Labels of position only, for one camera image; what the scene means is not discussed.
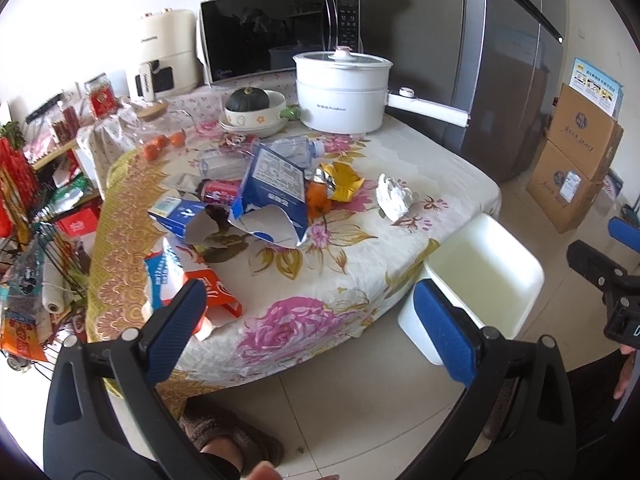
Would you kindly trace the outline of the person's right hand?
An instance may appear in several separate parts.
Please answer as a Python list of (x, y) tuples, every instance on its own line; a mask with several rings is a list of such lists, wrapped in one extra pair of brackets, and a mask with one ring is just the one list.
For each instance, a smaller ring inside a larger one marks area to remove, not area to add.
[(624, 344), (620, 346), (620, 350), (614, 353), (618, 370), (617, 384), (613, 393), (615, 400), (620, 400), (629, 389), (634, 362), (636, 362), (636, 353), (637, 350), (635, 348)]

